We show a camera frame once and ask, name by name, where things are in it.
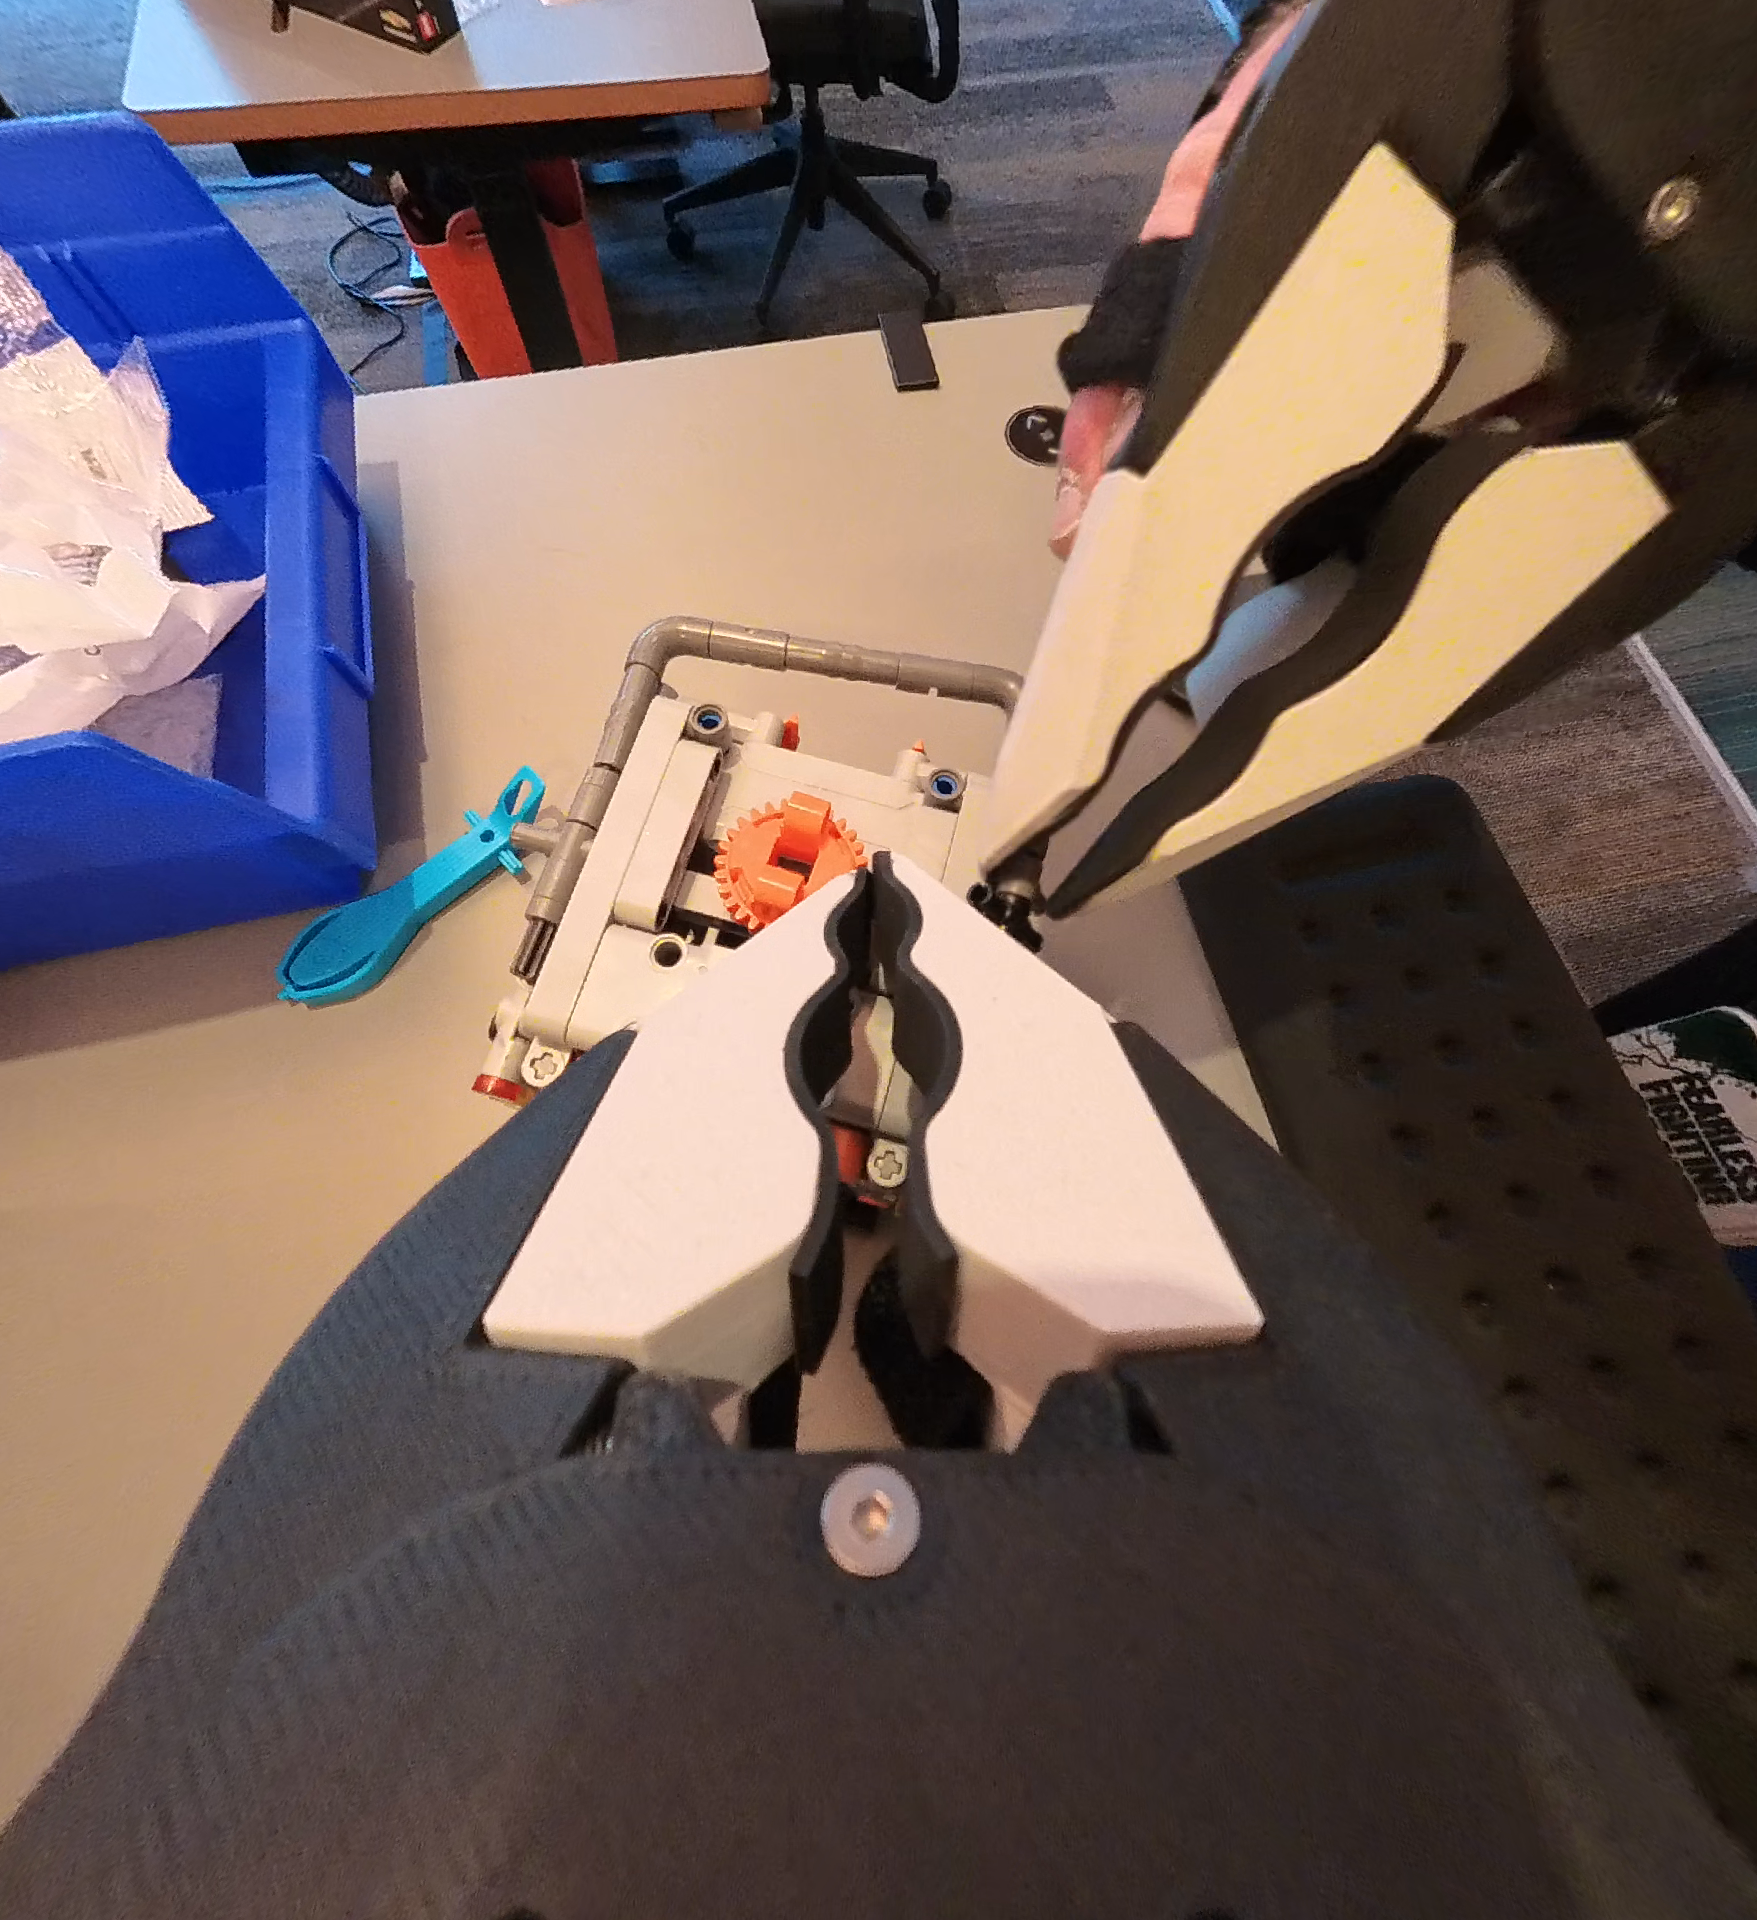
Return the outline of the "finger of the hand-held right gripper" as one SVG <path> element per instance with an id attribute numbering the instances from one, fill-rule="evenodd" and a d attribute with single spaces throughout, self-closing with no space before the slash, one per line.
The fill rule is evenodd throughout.
<path id="1" fill-rule="evenodd" d="M 1049 914 L 1125 900 L 1419 752 L 1664 516 L 1626 441 L 1446 444 L 1315 632 L 1223 695 L 1050 888 Z"/>
<path id="2" fill-rule="evenodd" d="M 1152 468 L 1105 472 L 997 760 L 988 873 L 1105 780 L 1266 528 L 1419 418 L 1446 363 L 1450 251 L 1449 211 L 1372 146 Z"/>

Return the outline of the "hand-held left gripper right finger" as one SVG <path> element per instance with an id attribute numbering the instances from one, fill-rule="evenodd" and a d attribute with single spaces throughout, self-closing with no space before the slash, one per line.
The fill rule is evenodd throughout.
<path id="1" fill-rule="evenodd" d="M 898 1281 L 913 1343 L 1033 1407 L 1111 1360 L 1265 1315 L 1105 1012 L 915 865 L 885 867 L 913 1083 Z"/>

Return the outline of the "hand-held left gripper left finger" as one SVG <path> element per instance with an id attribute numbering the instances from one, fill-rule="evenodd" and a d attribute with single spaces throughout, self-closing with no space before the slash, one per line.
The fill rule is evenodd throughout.
<path id="1" fill-rule="evenodd" d="M 741 1390 L 817 1372 L 844 1288 L 825 1110 L 881 878 L 831 881 L 626 1035 L 484 1310 L 495 1345 Z"/>

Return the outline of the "grey toy brick model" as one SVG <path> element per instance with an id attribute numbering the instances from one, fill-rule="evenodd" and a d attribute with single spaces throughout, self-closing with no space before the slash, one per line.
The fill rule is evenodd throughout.
<path id="1" fill-rule="evenodd" d="M 513 830 L 537 860 L 471 1089 L 521 1105 L 609 1032 L 641 1020 L 803 900 L 900 853 L 1034 948 L 1034 871 L 986 878 L 991 780 L 915 742 L 889 773 L 807 752 L 795 715 L 679 698 L 676 659 L 708 659 L 1010 712 L 1018 671 L 795 637 L 695 615 L 653 621 L 565 814 Z"/>

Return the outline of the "teal brick separator tool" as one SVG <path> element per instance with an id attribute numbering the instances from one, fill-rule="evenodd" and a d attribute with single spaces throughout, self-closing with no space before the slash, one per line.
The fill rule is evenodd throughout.
<path id="1" fill-rule="evenodd" d="M 522 873 L 513 834 L 534 821 L 545 797 L 546 782 L 519 769 L 488 813 L 465 811 L 465 828 L 409 873 L 320 912 L 284 950 L 275 970 L 276 998 L 329 1007 L 375 988 L 440 914 L 495 873 Z"/>

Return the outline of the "person's right hand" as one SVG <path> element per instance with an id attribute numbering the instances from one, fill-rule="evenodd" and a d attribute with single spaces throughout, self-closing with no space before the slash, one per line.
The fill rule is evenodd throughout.
<path id="1" fill-rule="evenodd" d="M 1125 446 L 1171 320 L 1199 213 L 1236 122 L 1293 35 L 1305 3 L 1261 3 L 1177 138 L 1154 204 L 1108 265 L 1083 322 L 1056 351 L 1070 394 L 1056 452 L 1050 548 L 1067 556 L 1097 481 Z"/>

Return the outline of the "black office chair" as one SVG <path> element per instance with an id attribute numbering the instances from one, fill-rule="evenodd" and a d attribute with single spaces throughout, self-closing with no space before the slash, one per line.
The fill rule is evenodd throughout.
<path id="1" fill-rule="evenodd" d="M 790 195 L 775 249 L 752 303 L 769 322 L 803 227 L 821 227 L 827 206 L 839 206 L 924 281 L 924 316 L 947 320 L 954 300 L 938 268 L 913 246 L 866 187 L 867 179 L 922 179 L 922 210 L 938 221 L 952 206 L 950 184 L 932 158 L 874 144 L 827 131 L 821 92 L 852 90 L 860 100 L 885 89 L 938 107 L 961 75 L 961 5 L 956 1 L 756 1 L 752 3 L 775 82 L 771 116 L 797 118 L 769 152 L 711 179 L 688 185 L 663 201 L 665 240 L 676 259 L 689 259 L 695 237 L 692 211 L 747 199 L 785 185 Z"/>

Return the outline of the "black white printed card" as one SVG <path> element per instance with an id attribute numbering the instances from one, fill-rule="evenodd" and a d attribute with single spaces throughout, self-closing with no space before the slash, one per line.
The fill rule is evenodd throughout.
<path id="1" fill-rule="evenodd" d="M 1610 1047 L 1712 1240 L 1757 1249 L 1757 1020 L 1714 1007 L 1638 1025 Z"/>

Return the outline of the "blue plastic bin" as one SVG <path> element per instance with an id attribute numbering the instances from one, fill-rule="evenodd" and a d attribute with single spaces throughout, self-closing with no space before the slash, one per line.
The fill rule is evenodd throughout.
<path id="1" fill-rule="evenodd" d="M 202 666 L 208 779 L 99 732 L 0 746 L 0 970 L 348 900 L 378 862 L 352 392 L 298 300 L 130 112 L 0 122 L 0 246 L 108 367 L 142 343 L 210 507 L 166 541 L 264 579 Z"/>

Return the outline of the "wooden desk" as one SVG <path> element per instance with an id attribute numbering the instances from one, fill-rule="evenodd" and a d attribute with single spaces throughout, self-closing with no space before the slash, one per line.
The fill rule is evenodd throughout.
<path id="1" fill-rule="evenodd" d="M 267 1 L 146 1 L 123 108 L 173 144 L 729 112 L 771 102 L 749 1 L 497 3 L 436 53 Z"/>

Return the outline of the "clear plastic bags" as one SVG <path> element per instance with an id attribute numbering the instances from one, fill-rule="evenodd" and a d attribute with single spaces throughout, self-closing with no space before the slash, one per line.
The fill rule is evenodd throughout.
<path id="1" fill-rule="evenodd" d="M 103 371 L 0 244 L 0 747 L 89 729 L 210 657 L 267 591 L 169 577 L 163 541 L 210 520 L 146 343 Z"/>

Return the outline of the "red metal frame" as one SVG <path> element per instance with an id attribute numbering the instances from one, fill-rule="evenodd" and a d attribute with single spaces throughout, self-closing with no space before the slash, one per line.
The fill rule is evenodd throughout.
<path id="1" fill-rule="evenodd" d="M 575 160 L 436 168 L 396 176 L 391 193 L 478 376 L 618 363 Z"/>

